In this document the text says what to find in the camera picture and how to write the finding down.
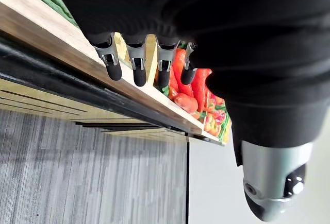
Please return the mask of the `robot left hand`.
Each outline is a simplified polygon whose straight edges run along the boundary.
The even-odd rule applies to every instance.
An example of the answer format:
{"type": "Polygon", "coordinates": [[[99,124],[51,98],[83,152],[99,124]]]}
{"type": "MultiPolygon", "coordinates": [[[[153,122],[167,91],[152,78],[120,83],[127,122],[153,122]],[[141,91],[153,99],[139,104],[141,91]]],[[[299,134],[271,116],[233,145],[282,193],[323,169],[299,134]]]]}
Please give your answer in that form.
{"type": "Polygon", "coordinates": [[[63,0],[91,44],[111,32],[191,41],[232,119],[246,201],[273,221],[303,190],[329,108],[329,0],[63,0]]]}

